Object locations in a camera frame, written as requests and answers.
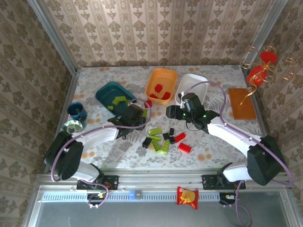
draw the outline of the wooden board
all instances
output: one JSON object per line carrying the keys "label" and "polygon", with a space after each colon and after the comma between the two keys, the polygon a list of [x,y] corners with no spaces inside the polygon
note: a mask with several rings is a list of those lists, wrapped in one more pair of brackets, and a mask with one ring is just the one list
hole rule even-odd
{"label": "wooden board", "polygon": [[228,89],[232,114],[235,120],[255,120],[256,113],[252,106],[251,97],[247,97],[242,105],[240,103],[248,94],[245,88],[230,88]]}

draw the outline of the orange bowl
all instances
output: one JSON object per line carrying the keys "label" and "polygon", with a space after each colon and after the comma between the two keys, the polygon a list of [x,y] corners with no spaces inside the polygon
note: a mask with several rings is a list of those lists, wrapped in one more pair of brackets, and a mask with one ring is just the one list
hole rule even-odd
{"label": "orange bowl", "polygon": [[[154,103],[161,105],[167,105],[174,95],[174,89],[177,82],[178,74],[174,70],[156,68],[152,71],[150,80],[148,81],[145,94],[148,99]],[[157,84],[162,85],[162,90],[158,93],[155,91]],[[170,96],[168,99],[163,100],[165,92],[169,92]],[[150,95],[154,94],[158,98],[153,98]]]}

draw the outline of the blue mug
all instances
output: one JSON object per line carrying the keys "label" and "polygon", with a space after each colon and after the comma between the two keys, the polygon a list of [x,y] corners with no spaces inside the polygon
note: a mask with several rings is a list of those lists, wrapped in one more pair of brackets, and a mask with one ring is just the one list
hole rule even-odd
{"label": "blue mug", "polygon": [[81,103],[72,103],[67,107],[67,113],[72,119],[83,123],[87,118],[87,112]]}

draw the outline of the wall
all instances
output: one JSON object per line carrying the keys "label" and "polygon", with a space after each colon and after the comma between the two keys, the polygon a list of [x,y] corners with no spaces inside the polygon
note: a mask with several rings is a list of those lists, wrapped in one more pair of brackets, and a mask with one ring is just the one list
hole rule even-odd
{"label": "wall", "polygon": [[[268,131],[278,139],[293,172],[293,190],[303,213],[303,1],[288,1],[265,44],[276,48],[282,68],[274,83],[259,89],[259,103]],[[296,66],[286,67],[285,56],[294,57]],[[282,78],[289,70],[297,80]]]}
{"label": "wall", "polygon": [[39,0],[78,67],[239,64],[273,0]]}
{"label": "wall", "polygon": [[0,0],[0,226],[21,226],[71,76],[26,0]]}

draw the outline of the chip bag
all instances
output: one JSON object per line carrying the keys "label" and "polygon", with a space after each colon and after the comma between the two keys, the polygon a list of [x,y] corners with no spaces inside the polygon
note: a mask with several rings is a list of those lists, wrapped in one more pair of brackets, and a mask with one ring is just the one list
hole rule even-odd
{"label": "chip bag", "polygon": [[177,189],[177,205],[187,204],[198,209],[199,191],[191,191],[186,188],[178,187]]}

